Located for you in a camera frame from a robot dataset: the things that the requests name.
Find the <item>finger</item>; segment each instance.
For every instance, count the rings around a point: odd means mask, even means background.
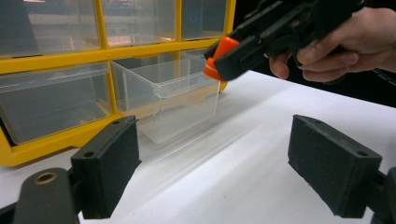
[[[348,71],[348,67],[343,67],[326,72],[313,72],[309,70],[303,70],[303,77],[308,81],[329,82],[344,76]]]
[[[373,70],[376,67],[382,68],[378,66],[382,62],[386,60],[386,58],[390,55],[390,52],[380,52],[375,54],[361,54],[359,58],[359,62],[353,64],[349,67],[350,72],[362,72],[362,71],[369,71]]]
[[[332,71],[353,65],[359,61],[360,55],[353,51],[345,51],[334,55],[329,55],[321,60],[300,66],[303,70],[313,72]]]
[[[275,57],[270,57],[270,69],[271,72],[282,79],[287,79],[289,77],[288,59],[291,53],[287,52]]]
[[[297,60],[301,64],[310,64],[321,60],[341,44],[343,36],[339,34],[340,32],[342,29],[334,30],[323,39],[313,41],[307,47],[300,49],[297,52]]]

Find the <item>clear plastic container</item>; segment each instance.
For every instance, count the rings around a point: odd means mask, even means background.
[[[118,110],[140,118],[138,129],[157,143],[188,130],[216,114],[219,82],[204,66],[189,58],[130,70],[112,63]]]
[[[0,24],[0,58],[100,48],[92,0],[2,0]]]
[[[107,63],[0,76],[0,117],[15,144],[107,117]]]
[[[110,47],[176,39],[176,0],[102,0],[102,7]]]
[[[138,67],[143,67],[143,66],[154,65],[157,63],[172,62],[176,58],[178,58],[177,55],[178,55],[177,52],[165,52],[165,53],[160,53],[153,57],[123,58],[123,59],[114,60],[113,62],[121,65],[122,67],[124,67],[126,69],[133,69],[133,68],[138,68]]]
[[[186,49],[181,51],[181,58],[193,58],[206,63],[205,52],[207,49]]]
[[[181,38],[223,36],[227,0],[183,0]]]

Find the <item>yellow storage drawer cabinet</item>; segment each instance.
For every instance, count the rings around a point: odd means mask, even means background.
[[[0,1],[0,165],[82,147],[109,122],[129,115],[135,105],[121,106],[117,99],[134,83],[120,85],[115,73],[125,68],[118,61],[168,54],[172,64],[200,64],[183,58],[184,52],[205,49],[231,32],[235,2]],[[124,72],[140,76],[148,68],[142,69]],[[179,91],[204,87],[211,95],[204,107],[216,110],[219,84],[209,82],[194,75],[177,85],[189,83]],[[158,95],[175,93],[166,88]],[[151,124],[145,131],[154,141],[167,137]]]

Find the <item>orange tip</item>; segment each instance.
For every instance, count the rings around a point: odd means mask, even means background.
[[[222,78],[218,72],[218,69],[216,69],[216,66],[213,62],[214,62],[213,58],[208,58],[206,60],[204,73],[209,77],[212,77],[218,81],[222,81]]]
[[[215,55],[213,56],[213,60],[216,60],[218,57],[227,53],[238,45],[239,41],[234,40],[228,36],[222,37],[216,49]]]

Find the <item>transparent plastic box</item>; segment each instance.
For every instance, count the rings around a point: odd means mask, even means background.
[[[0,24],[0,58],[100,48],[93,0],[2,0]]]
[[[102,7],[110,47],[176,39],[176,0],[102,0]]]
[[[205,52],[207,49],[186,49],[181,51],[181,58],[193,58],[206,63]]]
[[[168,140],[216,114],[219,82],[204,66],[189,58],[134,69],[112,63],[117,108],[140,118],[138,129],[154,142]]]
[[[178,58],[177,55],[178,54],[174,53],[174,52],[164,52],[164,53],[160,53],[153,57],[123,58],[123,59],[114,60],[113,62],[117,63],[118,65],[121,65],[122,67],[124,67],[126,69],[133,69],[133,68],[138,68],[138,67],[143,67],[143,66],[154,65],[157,63],[172,62],[176,58]]]
[[[107,63],[0,76],[0,117],[14,144],[110,115]]]
[[[227,0],[183,0],[181,38],[223,36]]]

